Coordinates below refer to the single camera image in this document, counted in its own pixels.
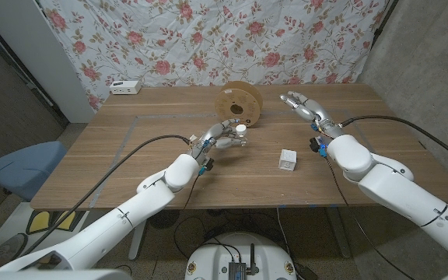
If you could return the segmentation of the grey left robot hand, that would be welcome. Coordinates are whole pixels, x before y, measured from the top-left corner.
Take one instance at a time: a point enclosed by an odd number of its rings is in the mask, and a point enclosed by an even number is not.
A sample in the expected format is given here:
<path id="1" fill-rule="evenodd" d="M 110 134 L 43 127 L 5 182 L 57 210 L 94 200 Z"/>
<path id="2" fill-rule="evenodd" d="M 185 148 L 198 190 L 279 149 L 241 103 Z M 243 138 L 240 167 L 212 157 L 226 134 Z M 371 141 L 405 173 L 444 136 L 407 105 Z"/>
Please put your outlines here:
<path id="1" fill-rule="evenodd" d="M 188 155 L 203 166 L 208 162 L 211 148 L 227 149 L 235 145 L 246 145 L 247 126 L 239 119 L 228 119 L 210 127 L 201 137 L 191 140 Z"/>

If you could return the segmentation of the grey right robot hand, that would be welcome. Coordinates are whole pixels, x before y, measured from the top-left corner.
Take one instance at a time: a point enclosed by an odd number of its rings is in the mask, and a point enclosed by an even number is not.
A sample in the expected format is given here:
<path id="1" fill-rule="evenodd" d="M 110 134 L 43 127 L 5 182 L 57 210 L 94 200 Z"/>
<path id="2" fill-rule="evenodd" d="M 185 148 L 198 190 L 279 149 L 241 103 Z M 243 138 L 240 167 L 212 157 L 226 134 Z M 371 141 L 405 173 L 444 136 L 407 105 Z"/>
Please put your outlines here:
<path id="1" fill-rule="evenodd" d="M 342 129 L 334 123 L 329 113 L 317 101 L 293 91 L 282 94 L 280 99 L 303 120 L 314 124 L 317 131 L 328 138 L 337 138 L 344 134 Z"/>

